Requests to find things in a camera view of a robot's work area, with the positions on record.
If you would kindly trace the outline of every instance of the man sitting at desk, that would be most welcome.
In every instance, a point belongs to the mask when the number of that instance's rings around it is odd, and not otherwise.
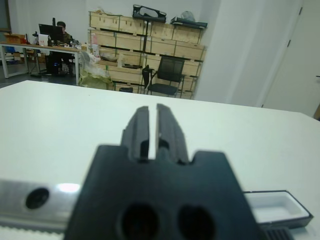
[[[56,25],[58,27],[61,27],[62,28],[62,33],[63,33],[63,43],[64,44],[70,44],[70,41],[72,40],[71,39],[71,36],[69,33],[66,32],[66,24],[63,22],[63,21],[58,21],[56,23]]]
[[[70,34],[66,32],[66,24],[63,21],[58,21],[56,25],[62,28],[64,45],[66,46],[69,45],[70,41],[72,41],[72,38]],[[71,53],[65,53],[65,52],[53,52],[53,53],[54,53],[54,57],[60,58],[60,61],[61,59],[63,59],[63,62],[68,66],[69,74],[73,75],[73,65],[69,61],[69,59],[72,59],[73,55]]]

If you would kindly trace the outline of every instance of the door frame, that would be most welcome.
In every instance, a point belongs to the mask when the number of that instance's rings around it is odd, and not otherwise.
[[[284,56],[286,54],[286,50],[289,46],[289,41],[291,37],[294,34],[294,31],[296,29],[299,16],[301,15],[301,9],[304,5],[305,0],[299,0],[296,4],[296,12],[293,12],[290,18],[290,27],[287,29],[285,37],[283,39],[283,47],[282,49],[277,53],[275,60],[271,66],[271,70],[266,78],[266,81],[262,87],[260,96],[257,100],[256,107],[262,108],[267,100],[267,96],[269,94],[269,91],[271,89],[272,83],[276,79],[276,75],[278,73],[278,70],[280,69],[280,65],[282,61],[284,60]]]

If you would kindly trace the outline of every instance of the black chair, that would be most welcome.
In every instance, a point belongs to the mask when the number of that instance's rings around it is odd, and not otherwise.
[[[184,75],[182,74],[182,70],[184,68],[185,60],[173,57],[162,57],[159,65],[158,71],[153,74],[153,69],[146,66],[142,70],[142,76],[144,80],[144,88],[147,88],[147,93],[149,91],[166,94],[170,96],[176,97],[178,89],[180,87],[180,83],[182,82],[182,88],[184,87]],[[161,84],[161,83],[152,83],[152,79],[157,75],[158,79],[170,81],[170,84]],[[179,83],[178,87],[171,86],[171,83]]]

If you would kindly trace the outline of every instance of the white door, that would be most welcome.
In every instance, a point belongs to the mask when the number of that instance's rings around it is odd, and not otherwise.
[[[304,0],[263,107],[314,115],[320,103],[320,0]]]

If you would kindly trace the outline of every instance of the black device on shelf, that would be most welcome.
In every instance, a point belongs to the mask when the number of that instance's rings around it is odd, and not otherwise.
[[[41,34],[50,35],[51,40],[54,41],[64,41],[64,33],[62,32],[62,27],[39,24],[39,29]]]
[[[190,20],[183,19],[181,17],[176,17],[176,16],[171,19],[170,23],[172,25],[184,26],[186,28],[192,28],[192,29],[206,29],[208,26],[208,23],[206,22],[190,21]]]
[[[167,14],[165,12],[147,6],[134,4],[132,17],[134,19],[142,19],[149,22],[165,23]]]

